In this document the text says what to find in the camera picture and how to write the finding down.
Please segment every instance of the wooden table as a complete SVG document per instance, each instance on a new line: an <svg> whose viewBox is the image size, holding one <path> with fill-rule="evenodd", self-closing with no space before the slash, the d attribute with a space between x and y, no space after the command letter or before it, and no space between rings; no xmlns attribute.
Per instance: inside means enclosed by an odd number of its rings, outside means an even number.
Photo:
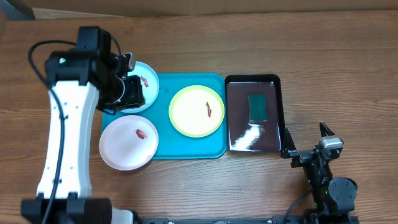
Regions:
<svg viewBox="0 0 398 224"><path fill-rule="evenodd" d="M49 99L27 63L29 47L76 41L79 26L99 25L122 50L159 73L275 73L285 120L298 149L320 138L318 123L345 141L335 176L358 183L361 223L398 222L398 11L246 14L7 22L0 48L0 220L24 222L22 198L34 198L49 135ZM34 55L40 66L53 50ZM154 161L140 172L108 167L98 152L95 114L90 177L93 196L141 217L255 218L286 212L308 189L303 170L278 154ZM312 207L308 198L295 208Z"/></svg>

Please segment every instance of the red chili pepper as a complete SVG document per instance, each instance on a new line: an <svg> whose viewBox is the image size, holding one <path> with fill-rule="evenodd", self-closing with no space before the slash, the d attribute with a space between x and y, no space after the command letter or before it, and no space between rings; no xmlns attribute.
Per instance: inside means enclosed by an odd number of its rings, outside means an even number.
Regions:
<svg viewBox="0 0 398 224"><path fill-rule="evenodd" d="M144 82L144 85L145 85L145 87L149 87L149 85L148 85L148 81L147 81L147 79L146 79L146 78L144 78L144 77L141 77L141 80Z"/></svg>
<svg viewBox="0 0 398 224"><path fill-rule="evenodd" d="M207 106L207 116L210 118L210 116L211 116L211 109L210 109L209 102L206 102L206 106Z"/></svg>
<svg viewBox="0 0 398 224"><path fill-rule="evenodd" d="M147 137L147 135L146 135L143 131L141 131L140 129L137 129L137 130L136 130L136 134L137 134L137 136L138 136L139 138L141 138L141 139L144 139L144 138Z"/></svg>

